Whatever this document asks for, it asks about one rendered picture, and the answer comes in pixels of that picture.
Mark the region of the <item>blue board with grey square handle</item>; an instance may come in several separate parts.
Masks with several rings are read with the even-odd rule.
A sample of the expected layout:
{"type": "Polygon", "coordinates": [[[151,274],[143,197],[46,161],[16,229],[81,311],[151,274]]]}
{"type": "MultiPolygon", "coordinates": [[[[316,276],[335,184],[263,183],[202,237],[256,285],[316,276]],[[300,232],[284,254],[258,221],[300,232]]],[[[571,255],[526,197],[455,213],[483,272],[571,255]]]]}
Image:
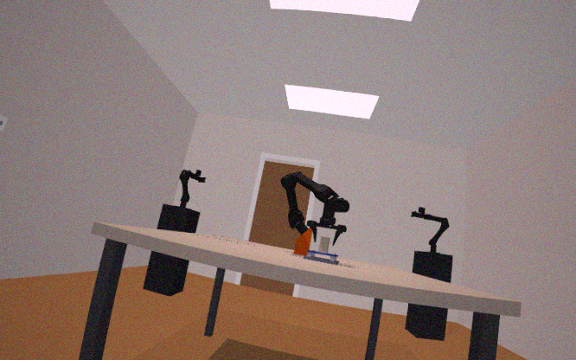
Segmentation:
{"type": "Polygon", "coordinates": [[[329,238],[329,237],[321,236],[321,241],[320,241],[320,245],[319,245],[319,248],[318,248],[318,252],[316,252],[316,251],[309,251],[309,250],[307,250],[307,252],[314,253],[314,254],[326,254],[326,255],[330,255],[330,256],[335,256],[335,257],[337,257],[337,256],[338,256],[337,254],[328,254],[329,243],[330,243],[330,238],[329,238]]]}

